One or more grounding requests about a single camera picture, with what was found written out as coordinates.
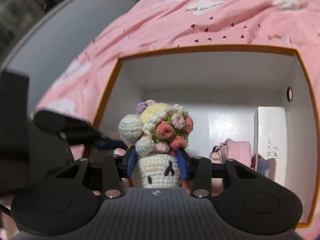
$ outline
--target crocheted doll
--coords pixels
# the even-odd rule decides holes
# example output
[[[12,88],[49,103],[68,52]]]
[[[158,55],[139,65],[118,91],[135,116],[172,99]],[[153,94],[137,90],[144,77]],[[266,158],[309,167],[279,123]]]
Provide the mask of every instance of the crocheted doll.
[[[138,161],[132,174],[134,187],[168,188],[180,185],[176,151],[188,146],[193,121],[185,107],[153,100],[140,102],[138,115],[119,123],[122,141],[135,145]]]

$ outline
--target white box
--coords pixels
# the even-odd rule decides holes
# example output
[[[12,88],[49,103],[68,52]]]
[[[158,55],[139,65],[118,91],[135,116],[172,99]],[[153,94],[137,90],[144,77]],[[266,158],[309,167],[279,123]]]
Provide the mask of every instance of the white box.
[[[285,186],[288,140],[287,121],[283,107],[257,108],[254,115],[253,152],[265,159],[277,160],[275,182]]]
[[[186,149],[191,156],[209,157],[213,146],[227,138],[254,145],[256,109],[283,107],[288,158],[280,183],[303,204],[298,226],[311,223],[320,173],[319,116],[310,79],[296,50],[227,44],[162,49],[120,58],[105,79],[94,127],[101,132],[105,127],[116,130],[119,121],[147,99],[180,104],[194,120]]]

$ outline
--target crocheted yellow hat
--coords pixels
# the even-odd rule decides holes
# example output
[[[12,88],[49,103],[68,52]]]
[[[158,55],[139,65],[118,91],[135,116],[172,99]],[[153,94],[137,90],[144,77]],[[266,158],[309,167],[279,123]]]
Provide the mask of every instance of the crocheted yellow hat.
[[[149,106],[147,106],[147,108],[140,114],[140,119],[146,123],[147,120],[150,118],[150,117],[153,117],[155,112],[157,111],[162,111],[166,108],[170,107],[169,105],[167,104],[164,104],[164,103],[154,103],[154,104],[151,104]]]

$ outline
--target black cable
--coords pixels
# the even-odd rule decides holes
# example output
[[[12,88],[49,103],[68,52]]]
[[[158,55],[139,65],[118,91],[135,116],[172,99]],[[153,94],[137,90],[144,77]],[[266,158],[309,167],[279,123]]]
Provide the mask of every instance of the black cable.
[[[6,208],[5,206],[0,204],[0,211],[2,211],[3,213],[5,213],[6,215],[12,217],[11,215],[11,211],[9,208]]]

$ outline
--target crocheted pink flower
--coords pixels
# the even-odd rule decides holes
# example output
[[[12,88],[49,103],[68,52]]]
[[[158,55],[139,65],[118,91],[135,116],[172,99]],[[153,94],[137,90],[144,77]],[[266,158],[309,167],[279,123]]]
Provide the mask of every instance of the crocheted pink flower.
[[[168,153],[170,146],[167,142],[160,142],[155,145],[154,151],[156,153]]]
[[[182,114],[173,114],[171,119],[175,129],[181,130],[186,124]]]
[[[170,155],[170,156],[173,156],[173,157],[176,157],[176,156],[177,156],[177,153],[176,153],[176,151],[175,151],[174,149],[170,148],[170,150],[169,150],[169,155]]]
[[[171,125],[168,124],[167,121],[162,121],[158,126],[156,130],[156,134],[159,138],[170,138],[173,133],[173,128]]]
[[[113,154],[118,154],[120,156],[123,156],[125,155],[126,151],[124,149],[121,149],[121,148],[117,148],[114,150]]]
[[[149,99],[149,100],[146,101],[146,103],[147,103],[148,106],[151,106],[151,105],[155,104],[156,101]]]
[[[138,114],[141,114],[148,107],[146,102],[140,102],[137,105]]]
[[[191,133],[193,130],[193,121],[190,117],[186,118],[186,134]]]
[[[188,142],[182,136],[176,136],[173,141],[170,142],[170,147],[177,151],[180,148],[186,148]]]

